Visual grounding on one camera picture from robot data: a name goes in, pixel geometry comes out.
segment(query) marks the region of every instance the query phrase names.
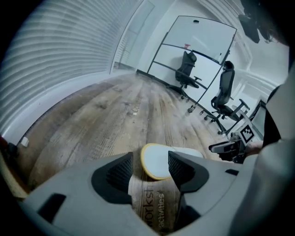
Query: black gripper pad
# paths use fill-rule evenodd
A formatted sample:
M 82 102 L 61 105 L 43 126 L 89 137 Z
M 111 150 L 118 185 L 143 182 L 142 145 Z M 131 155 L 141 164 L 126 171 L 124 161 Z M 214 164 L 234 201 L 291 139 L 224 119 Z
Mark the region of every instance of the black gripper pad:
M 209 172 L 205 167 L 173 151 L 168 152 L 168 165 L 169 172 L 181 194 L 197 191 L 209 178 Z
M 128 195 L 133 172 L 132 159 L 133 153 L 129 152 L 94 171 L 91 184 L 104 200 L 115 204 L 132 204 Z

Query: chair seat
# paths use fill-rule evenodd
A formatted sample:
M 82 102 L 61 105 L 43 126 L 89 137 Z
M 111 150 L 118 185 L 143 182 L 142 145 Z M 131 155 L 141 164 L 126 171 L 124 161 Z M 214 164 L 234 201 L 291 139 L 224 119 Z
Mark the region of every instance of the chair seat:
M 233 110 L 230 107 L 228 107 L 226 105 L 219 105 L 218 108 L 220 109 L 221 114 L 231 118 L 234 121 L 239 121 L 240 120 L 240 118 L 239 118 L 239 116 L 237 114 L 232 114 Z

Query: yellow rim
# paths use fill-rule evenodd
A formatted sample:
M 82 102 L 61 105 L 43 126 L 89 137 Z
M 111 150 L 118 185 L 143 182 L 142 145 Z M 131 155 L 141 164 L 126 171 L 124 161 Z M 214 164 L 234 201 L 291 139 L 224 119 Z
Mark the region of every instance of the yellow rim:
M 144 145 L 143 148 L 142 148 L 142 151 L 141 151 L 141 153 L 140 153 L 140 161 L 141 161 L 141 163 L 142 163 L 143 170 L 146 172 L 146 174 L 147 174 L 148 176 L 150 176 L 151 178 L 153 178 L 153 179 L 155 179 L 155 180 L 163 180 L 163 179 L 169 179 L 169 178 L 171 178 L 171 176 L 169 176 L 169 177 L 164 177 L 164 178 L 156 177 L 156 176 L 153 175 L 153 174 L 147 169 L 147 167 L 145 166 L 145 164 L 144 164 L 144 157 L 143 157 L 143 156 L 144 156 L 144 152 L 145 152 L 145 150 L 146 150 L 146 148 L 147 148 L 148 146 L 152 146 L 152 145 L 168 147 L 168 146 L 166 146 L 166 145 L 157 144 L 157 143 L 148 143 L 148 144 Z

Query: black office chair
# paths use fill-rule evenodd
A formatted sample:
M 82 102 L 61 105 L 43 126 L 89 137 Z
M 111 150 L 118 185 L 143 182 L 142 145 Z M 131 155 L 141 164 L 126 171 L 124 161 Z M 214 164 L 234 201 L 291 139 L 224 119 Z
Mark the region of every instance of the black office chair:
M 193 67 L 195 67 L 196 61 L 197 61 L 197 57 L 194 55 L 193 52 L 187 53 L 186 51 L 184 51 L 181 67 L 177 70 L 177 72 L 175 72 L 175 78 L 177 81 L 180 82 L 181 86 L 180 87 L 177 87 L 174 85 L 167 86 L 168 88 L 171 88 L 174 91 L 178 92 L 181 95 L 181 99 L 186 98 L 187 101 L 189 101 L 189 98 L 183 91 L 183 87 L 187 88 L 189 85 L 197 89 L 199 88 L 199 85 L 196 84 L 196 81 L 199 78 L 195 77 L 195 79 L 192 79 L 191 77 L 189 77 Z
M 242 116 L 238 116 L 237 112 L 245 106 L 246 109 L 250 110 L 250 108 L 247 106 L 247 104 L 240 99 L 241 104 L 233 111 L 230 107 L 226 106 L 225 104 L 228 103 L 230 100 L 230 94 L 232 89 L 232 84 L 234 82 L 235 77 L 235 70 L 234 65 L 230 61 L 226 61 L 223 66 L 223 72 L 220 76 L 220 84 L 219 84 L 219 92 L 218 94 L 211 100 L 211 105 L 214 109 L 216 109 L 215 112 L 218 113 L 218 116 L 215 117 L 213 115 L 206 115 L 204 117 L 205 120 L 208 119 L 208 117 L 212 118 L 211 122 L 216 122 L 221 131 L 218 132 L 218 134 L 226 134 L 228 135 L 229 132 L 232 130 L 232 128 L 240 121 L 242 120 Z M 218 120 L 219 118 L 225 119 L 225 117 L 229 117 L 232 120 L 236 121 L 236 123 L 226 130 Z

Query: baseboard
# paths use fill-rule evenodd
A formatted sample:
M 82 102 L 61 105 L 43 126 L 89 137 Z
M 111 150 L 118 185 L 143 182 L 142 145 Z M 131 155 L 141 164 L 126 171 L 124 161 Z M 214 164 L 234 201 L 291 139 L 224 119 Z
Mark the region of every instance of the baseboard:
M 155 76 L 153 76 L 153 75 L 151 75 L 151 74 L 148 74 L 148 73 L 146 73 L 146 72 L 144 72 L 144 71 L 141 71 L 141 70 L 139 70 L 139 69 L 137 69 L 136 72 L 137 72 L 138 74 L 142 74 L 142 75 L 144 75 L 144 76 L 147 76 L 147 77 L 149 77 L 149 78 L 151 78 L 151 79 L 153 79 L 153 80 L 155 80 L 155 81 L 158 81 L 158 82 L 162 83 L 162 84 L 165 85 L 165 86 L 168 86 L 168 85 L 169 85 L 167 82 L 165 82 L 165 81 L 163 81 L 163 80 L 161 80 L 161 79 L 159 79 L 159 78 L 157 78 L 157 77 L 155 77 Z
M 93 73 L 60 83 L 24 104 L 1 128 L 1 135 L 7 141 L 17 145 L 34 122 L 55 104 L 89 85 L 112 77 L 134 74 L 134 71 L 122 70 L 113 74 Z
M 130 66 L 130 65 L 124 64 L 122 62 L 117 62 L 116 61 L 114 63 L 113 71 L 116 71 L 116 70 L 135 70 L 135 68 Z

